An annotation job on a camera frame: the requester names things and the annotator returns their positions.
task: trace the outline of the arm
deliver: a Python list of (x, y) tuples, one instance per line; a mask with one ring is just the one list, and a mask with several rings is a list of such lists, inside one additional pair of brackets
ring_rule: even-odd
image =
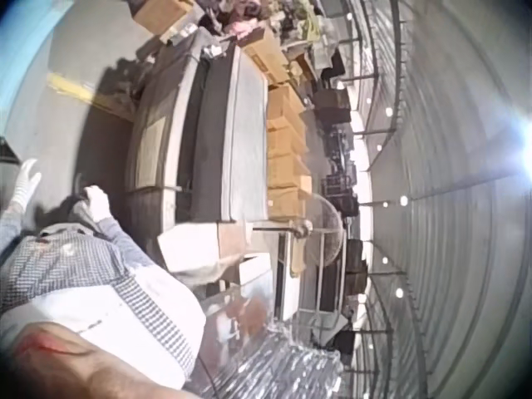
[(155, 264), (127, 235), (111, 214), (107, 194), (95, 185), (85, 188), (89, 199), (89, 213), (101, 232), (118, 247), (128, 264), (150, 266)]
[(22, 207), (10, 204), (0, 217), (0, 258), (22, 232)]
[(115, 218), (105, 218), (98, 222), (98, 227), (101, 232), (118, 247), (122, 256), (127, 263), (137, 263), (142, 266), (150, 266), (155, 264), (153, 260), (144, 253), (140, 247), (135, 244), (135, 241), (122, 230)]
[(0, 217), (0, 258), (5, 255), (6, 249), (20, 237), (22, 232), (22, 218), (26, 213), (27, 204), (33, 197), (42, 177), (40, 173), (30, 177), (30, 171), (36, 162), (37, 160), (30, 159), (22, 164), (15, 181), (13, 197)]

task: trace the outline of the concrete floor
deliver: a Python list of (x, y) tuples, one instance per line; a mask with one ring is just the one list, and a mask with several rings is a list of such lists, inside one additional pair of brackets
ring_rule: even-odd
[[(135, 60), (135, 53), (150, 39), (150, 33), (131, 19), (126, 3), (76, 2), (37, 54), (7, 126), (22, 132), (17, 154), (22, 159), (37, 157), (43, 174), (28, 207), (29, 229), (61, 218), (57, 208), (72, 194), (79, 173), (87, 183), (107, 191), (116, 216), (123, 219), (124, 168), (132, 124), (58, 94), (46, 86), (46, 75), (53, 72), (95, 91), (109, 91), (116, 81), (117, 64), (122, 67)], [(10, 198), (16, 173), (15, 166), (0, 165), (0, 204)]]

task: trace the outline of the white glove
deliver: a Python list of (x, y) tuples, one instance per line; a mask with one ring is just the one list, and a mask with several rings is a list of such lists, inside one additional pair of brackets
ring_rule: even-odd
[(89, 213), (95, 223), (101, 222), (103, 219), (112, 218), (109, 197), (100, 187), (92, 185), (86, 187), (85, 192), (89, 199)]
[(36, 162), (37, 160), (34, 158), (24, 161), (18, 172), (17, 181), (15, 182), (15, 190), (13, 191), (11, 203), (20, 205), (23, 212), (26, 211), (27, 204), (32, 199), (37, 186), (41, 182), (41, 172), (37, 172), (30, 177), (30, 171)]

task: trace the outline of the warehouse ceiling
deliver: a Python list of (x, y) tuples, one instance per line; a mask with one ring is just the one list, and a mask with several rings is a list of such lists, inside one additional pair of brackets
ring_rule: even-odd
[(393, 330), (375, 397), (504, 397), (528, 362), (532, 303), (526, 2), (324, 3), (354, 16), (363, 78), (346, 81), (375, 133), (373, 201), (391, 204), (373, 209), (373, 272), (398, 272), (373, 278)]

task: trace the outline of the yellow floor line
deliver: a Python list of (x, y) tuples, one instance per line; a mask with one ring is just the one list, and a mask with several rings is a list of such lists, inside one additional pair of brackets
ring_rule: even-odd
[(52, 88), (59, 94), (83, 101), (86, 104), (90, 104), (126, 121), (132, 122), (135, 119), (134, 114), (128, 111), (125, 106), (117, 102), (112, 96), (94, 92), (88, 87), (69, 81), (65, 77), (57, 75), (56, 73), (48, 73), (47, 83), (48, 87)]

